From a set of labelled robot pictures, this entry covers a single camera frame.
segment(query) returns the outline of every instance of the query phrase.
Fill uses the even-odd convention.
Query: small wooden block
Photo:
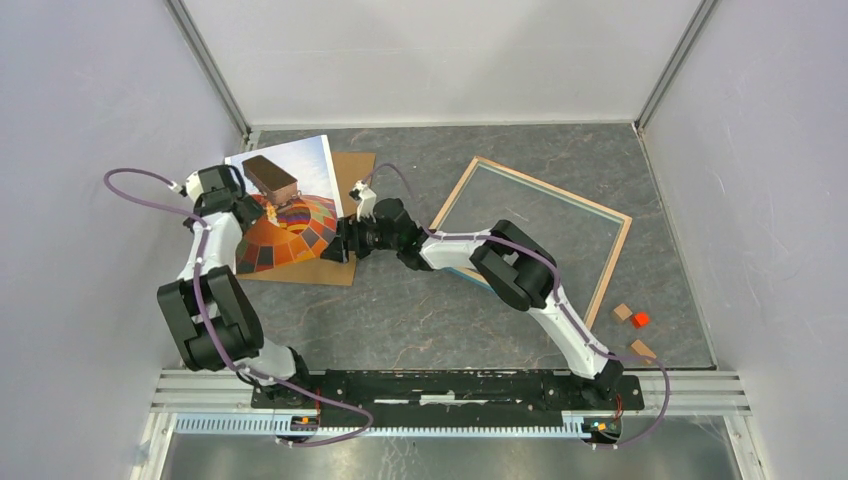
[[[624,321],[631,316],[633,316],[633,311],[631,311],[630,308],[623,303],[615,307],[615,310],[612,311],[612,318],[614,318],[618,323],[624,323]]]
[[[634,327],[642,328],[651,323],[651,317],[649,317],[645,312],[639,312],[636,315],[633,315],[633,317],[630,318],[630,321],[633,322]]]
[[[651,358],[657,358],[657,354],[654,353],[647,345],[645,345],[642,340],[636,340],[630,345],[630,351],[635,353],[636,355],[645,355]],[[653,365],[654,362],[651,362],[647,358],[643,358],[642,361],[645,362],[646,365]]]

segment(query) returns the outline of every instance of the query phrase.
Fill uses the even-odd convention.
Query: metal bar
[[[244,149],[242,150],[242,153],[249,152],[251,150],[256,150],[257,145],[259,145],[260,135],[262,135],[262,130],[254,129],[253,131],[251,131],[250,135],[248,135],[247,140],[244,143]]]
[[[353,427],[322,427],[304,432],[293,428],[294,418],[300,415],[278,413],[203,414],[178,415],[175,433],[201,435],[278,435],[311,436],[341,435],[355,430]],[[583,433],[583,417],[563,415],[562,426],[557,427],[390,427],[371,428],[363,437],[454,437],[454,438],[589,438]]]
[[[665,382],[659,372],[628,371],[642,385],[645,410],[625,415],[655,415],[665,398]],[[735,372],[671,371],[671,396],[667,415],[750,415],[748,399]],[[153,397],[152,412],[262,413],[250,407],[251,388],[230,372],[190,372],[165,370]],[[314,410],[286,412],[310,415]],[[577,415],[604,415],[609,412],[575,412]]]
[[[645,106],[642,107],[642,111],[639,113],[639,116],[636,117],[634,127],[636,127],[638,132],[641,132],[648,125],[648,122],[651,121],[651,117],[656,112],[657,106],[665,96],[666,91],[668,91],[674,77],[677,76],[680,66],[689,55],[692,45],[701,34],[704,25],[707,20],[709,20],[717,4],[718,0],[701,0],[701,3],[695,10],[695,14],[692,15],[692,19],[689,20],[689,25],[687,25],[686,30],[683,31],[683,36],[680,37],[680,41],[677,42],[677,46],[674,48],[674,52],[672,52],[671,58],[669,58],[665,69],[662,74],[660,74],[657,84],[654,85],[654,89],[648,96],[648,101],[645,103]]]
[[[742,480],[769,478],[751,434],[753,431],[751,418],[728,416],[724,417],[724,423],[727,425],[727,433],[730,435],[730,443]]]
[[[218,69],[215,59],[212,58],[212,54],[209,52],[206,42],[203,41],[203,36],[200,35],[200,31],[198,31],[197,25],[192,20],[185,3],[183,0],[165,0],[165,5],[168,6],[168,10],[174,16],[177,26],[183,32],[183,36],[186,42],[188,42],[189,47],[191,47],[195,58],[197,58],[200,68],[203,69],[206,78],[209,79],[209,82],[218,94],[218,98],[224,104],[224,109],[227,111],[227,115],[229,115],[233,125],[236,126],[244,138],[247,138],[251,132],[250,125],[239,108],[233,92],[227,86],[227,82]]]
[[[173,413],[148,415],[141,438],[141,461],[130,472],[131,480],[158,480],[162,476],[176,423]]]

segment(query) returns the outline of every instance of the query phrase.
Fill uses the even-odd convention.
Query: red block
[[[636,328],[642,328],[645,325],[651,323],[651,317],[648,316],[645,312],[639,312],[636,315],[630,317],[630,321],[633,322],[633,326]]]

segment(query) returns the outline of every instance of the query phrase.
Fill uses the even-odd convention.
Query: white wall
[[[5,2],[0,65],[0,478],[125,478],[176,358],[156,288],[191,238],[101,177],[179,178],[239,138],[159,0]]]
[[[848,3],[722,2],[647,146],[775,478],[844,478]]]
[[[628,121],[698,0],[186,0],[254,125]]]

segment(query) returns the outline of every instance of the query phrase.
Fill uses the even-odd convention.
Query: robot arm
[[[398,259],[414,270],[476,270],[504,303],[526,311],[539,322],[565,356],[572,373],[585,379],[602,397],[614,390],[624,371],[621,362],[601,355],[609,350],[586,328],[563,287],[559,285],[554,291],[554,277],[548,267],[517,249],[486,240],[506,240],[555,266],[550,254],[518,227],[501,220],[481,232],[428,233],[410,218],[399,199],[377,202],[371,189],[361,182],[351,196],[358,202],[357,214],[339,222],[336,241],[322,255],[324,258],[345,261],[348,252],[363,258],[372,250],[394,250]]]
[[[191,370],[224,368],[201,324],[193,293],[194,266],[201,262],[203,301],[233,361],[308,386],[309,372],[303,360],[291,348],[264,338],[259,318],[235,278],[236,245],[264,210],[246,194],[238,171],[226,165],[193,173],[183,192],[195,201],[194,213],[211,231],[201,259],[198,252],[204,227],[187,221],[186,226],[194,232],[191,254],[177,280],[160,287],[157,298],[186,366]],[[393,250],[413,270],[474,269],[504,303],[528,312],[539,322],[562,351],[572,373],[582,379],[584,395],[600,399],[614,395],[623,366],[600,354],[608,350],[586,329],[562,286],[554,291],[552,272],[519,249],[491,240],[499,238],[518,245],[555,265],[554,259],[518,227],[502,220],[481,232],[428,235],[399,199],[377,202],[374,192],[362,183],[357,183],[351,196],[358,202],[357,214],[339,220],[336,238],[322,258],[346,262],[351,252],[362,259],[373,250]]]

